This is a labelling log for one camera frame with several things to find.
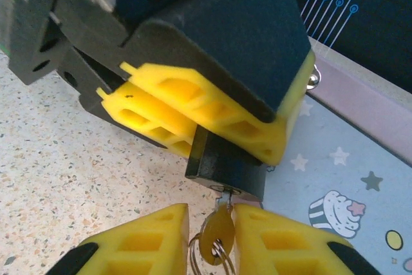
star print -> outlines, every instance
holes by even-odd
[[[310,109],[312,108],[313,108],[313,105],[308,104],[306,100],[304,100],[302,102],[301,111],[299,113],[299,116],[303,116],[303,115],[310,116]]]
[[[348,206],[347,210],[352,212],[352,215],[358,216],[358,215],[365,215],[365,207],[366,205],[362,203],[358,203],[356,201],[352,201],[352,204]]]
[[[336,153],[330,153],[329,156],[331,156],[334,159],[334,164],[337,166],[338,164],[343,164],[344,166],[346,165],[346,158],[349,156],[349,153],[345,153],[341,147],[337,148]]]
[[[368,177],[362,177],[360,180],[366,183],[366,190],[374,189],[376,191],[380,191],[379,183],[384,179],[382,177],[375,176],[375,173],[370,171]]]
[[[305,165],[308,163],[309,160],[302,157],[301,154],[298,154],[296,159],[292,159],[290,162],[295,166],[295,171],[301,170],[305,171]]]

white star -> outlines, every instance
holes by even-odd
[[[334,161],[335,161],[335,166],[338,164],[343,164],[344,166],[346,165],[346,158],[349,156],[349,153],[345,153],[341,147],[337,148],[336,153],[330,153],[329,156],[331,156]]]
[[[299,113],[299,116],[302,116],[302,115],[310,116],[310,109],[312,108],[313,108],[313,105],[308,104],[306,100],[304,100],[302,102],[301,112]]]
[[[290,162],[295,166],[295,171],[301,170],[305,171],[304,167],[308,163],[309,160],[302,157],[301,154],[298,154],[296,159],[292,159]]]

metal screw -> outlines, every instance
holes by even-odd
[[[315,89],[322,80],[321,72],[317,69],[317,66],[314,65],[314,70],[310,75],[308,85],[306,86],[306,90],[313,90]]]

speckled countertop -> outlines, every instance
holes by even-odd
[[[184,159],[86,113],[55,73],[25,86],[7,63],[0,54],[0,275],[44,274],[89,235],[174,203],[198,232],[215,194],[184,178]]]

gold key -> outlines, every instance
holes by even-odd
[[[234,243],[231,197],[231,193],[223,192],[222,197],[216,199],[214,212],[205,219],[201,231],[189,243],[190,262],[195,274],[201,274],[194,255],[196,240],[199,240],[200,254],[208,264],[223,264],[226,274],[235,274],[229,258]]]

